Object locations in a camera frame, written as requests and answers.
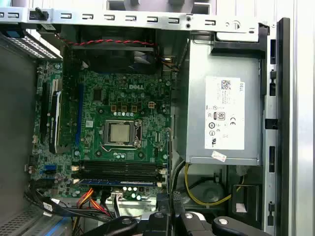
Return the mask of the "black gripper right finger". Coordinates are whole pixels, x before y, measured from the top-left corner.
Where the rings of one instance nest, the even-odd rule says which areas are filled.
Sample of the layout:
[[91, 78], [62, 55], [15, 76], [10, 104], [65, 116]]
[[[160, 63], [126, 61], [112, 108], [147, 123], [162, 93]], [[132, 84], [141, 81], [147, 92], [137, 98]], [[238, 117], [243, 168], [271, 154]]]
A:
[[227, 216], [219, 216], [208, 223], [203, 214], [186, 211], [180, 192], [172, 193], [177, 236], [267, 236], [260, 229]]

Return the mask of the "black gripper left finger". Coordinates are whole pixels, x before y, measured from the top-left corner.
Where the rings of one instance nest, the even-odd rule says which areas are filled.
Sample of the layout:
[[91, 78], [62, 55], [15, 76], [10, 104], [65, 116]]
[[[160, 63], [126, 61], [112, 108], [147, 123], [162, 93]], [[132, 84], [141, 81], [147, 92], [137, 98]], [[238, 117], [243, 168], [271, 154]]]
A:
[[168, 194], [157, 195], [157, 209], [141, 219], [120, 216], [92, 229], [85, 236], [169, 236], [171, 235], [171, 208]]

